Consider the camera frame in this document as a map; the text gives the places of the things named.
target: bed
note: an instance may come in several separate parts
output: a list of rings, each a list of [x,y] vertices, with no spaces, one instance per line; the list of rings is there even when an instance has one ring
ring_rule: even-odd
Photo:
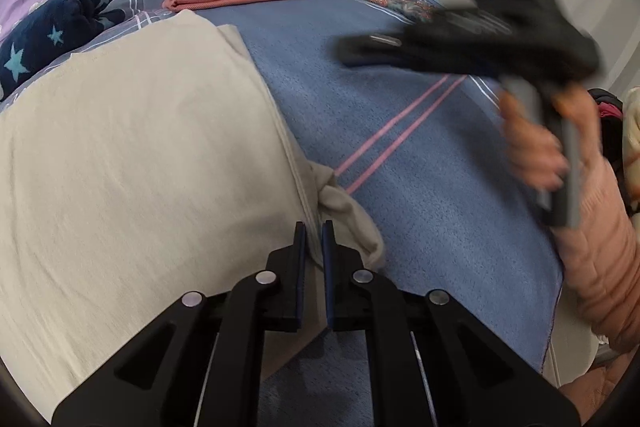
[[[0,40],[41,1],[9,0]],[[171,16],[160,3],[115,0],[128,20],[76,52]],[[361,0],[289,0],[200,15],[239,29],[305,155],[335,168],[380,227],[386,275],[413,293],[446,289],[540,369],[561,265],[535,218],[532,194],[510,175],[497,84],[340,67],[328,54],[337,36],[408,23]],[[67,58],[35,75],[0,110]],[[315,410],[316,425],[370,425],[369,393],[364,336],[326,333],[263,385],[259,424],[301,425]]]

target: human hand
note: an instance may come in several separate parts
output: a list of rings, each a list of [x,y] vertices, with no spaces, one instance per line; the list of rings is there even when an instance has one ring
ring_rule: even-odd
[[[582,167],[589,171],[601,156],[598,106],[578,84],[557,95],[554,106],[577,127]],[[522,104],[512,94],[503,92],[499,107],[514,174],[537,190],[558,190],[569,168],[560,140],[547,128],[527,120]]]

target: metal screw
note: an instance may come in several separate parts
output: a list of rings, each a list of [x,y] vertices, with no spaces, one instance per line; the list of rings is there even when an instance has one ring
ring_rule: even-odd
[[[434,290],[429,293],[429,300],[437,306],[444,306],[449,302],[449,294],[444,290]]]
[[[373,274],[369,270],[357,270],[353,272],[353,280],[362,284],[366,284],[373,280]]]
[[[271,284],[275,282],[277,278],[278,276],[269,270],[263,270],[255,276],[255,280],[260,284]]]
[[[198,292],[185,293],[182,296],[182,304],[187,308],[193,308],[202,302],[202,294]]]

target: white flower print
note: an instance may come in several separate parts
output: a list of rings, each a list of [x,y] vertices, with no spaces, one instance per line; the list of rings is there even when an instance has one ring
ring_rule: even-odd
[[[40,6],[42,6],[44,3],[46,3],[48,0],[42,0],[40,2],[35,2],[31,5],[31,8],[29,8],[29,13],[33,13],[35,12],[38,8],[40,8]]]

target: pink stripe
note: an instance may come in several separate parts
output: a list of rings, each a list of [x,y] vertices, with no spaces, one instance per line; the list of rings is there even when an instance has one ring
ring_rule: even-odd
[[[347,193],[348,194],[353,194],[356,190],[358,190],[360,188],[360,186],[369,179],[369,177],[378,170],[378,168],[380,168],[380,166],[389,159],[389,156],[391,156],[396,149],[398,149],[398,147],[400,147],[404,141],[409,138],[411,136],[411,134],[418,129],[418,127],[420,127],[420,124],[422,122],[424,122],[425,120],[427,120],[427,118],[429,118],[429,115],[435,111],[438,106],[445,100],[445,98],[447,98],[450,93],[456,89],[456,87],[458,87],[463,80],[465,80],[466,75],[465,76],[461,76],[459,79],[457,79],[453,84],[451,84],[447,90],[440,95],[439,99],[437,99],[435,102],[433,102],[433,105],[431,105],[431,107],[428,107],[427,110],[425,110],[424,113],[422,113],[417,120],[411,124],[411,126],[409,126],[404,133],[402,133],[398,139],[396,139],[395,142],[393,142],[386,150],[385,152],[383,152],[380,156],[378,156],[378,159],[376,159],[376,161],[374,161],[371,166],[363,172],[363,174],[356,180],[353,182],[353,184],[351,184],[351,186],[349,188],[347,188]]]
[[[351,167],[356,162],[358,158],[360,158],[360,156],[366,153],[375,142],[377,142],[380,138],[385,136],[385,134],[388,133],[391,130],[391,128],[396,125],[396,123],[402,120],[402,118],[406,117],[412,110],[414,110],[418,106],[418,104],[422,103],[422,101],[425,98],[427,98],[433,91],[438,89],[444,82],[446,82],[448,78],[449,78],[448,74],[443,76],[439,81],[433,84],[433,86],[431,86],[422,95],[420,95],[420,97],[416,98],[406,109],[404,109],[402,112],[397,114],[391,120],[386,122],[380,128],[380,130],[377,131],[377,133],[375,133],[371,138],[369,138],[366,142],[364,142],[356,152],[354,152],[351,156],[349,156],[342,165],[340,165],[337,169],[335,169],[335,175],[340,176],[341,174],[343,174],[349,167]]]

